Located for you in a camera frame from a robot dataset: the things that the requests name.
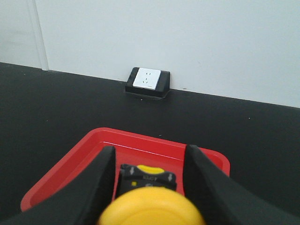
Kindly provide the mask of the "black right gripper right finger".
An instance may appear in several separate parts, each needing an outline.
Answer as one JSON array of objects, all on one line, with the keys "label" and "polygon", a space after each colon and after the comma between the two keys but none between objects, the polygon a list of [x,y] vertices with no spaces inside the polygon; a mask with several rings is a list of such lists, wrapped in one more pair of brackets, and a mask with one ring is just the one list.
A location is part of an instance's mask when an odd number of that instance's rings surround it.
[{"label": "black right gripper right finger", "polygon": [[299,217],[252,194],[232,180],[196,145],[184,155],[185,196],[208,225],[298,225]]}]

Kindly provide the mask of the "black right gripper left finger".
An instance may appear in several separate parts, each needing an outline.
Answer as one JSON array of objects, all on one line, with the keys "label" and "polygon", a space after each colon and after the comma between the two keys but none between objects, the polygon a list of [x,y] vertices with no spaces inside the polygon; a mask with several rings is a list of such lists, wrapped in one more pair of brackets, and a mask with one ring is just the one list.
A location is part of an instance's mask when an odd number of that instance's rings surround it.
[{"label": "black right gripper left finger", "polygon": [[105,146],[63,189],[3,225],[95,225],[111,203],[116,169],[113,146]]}]

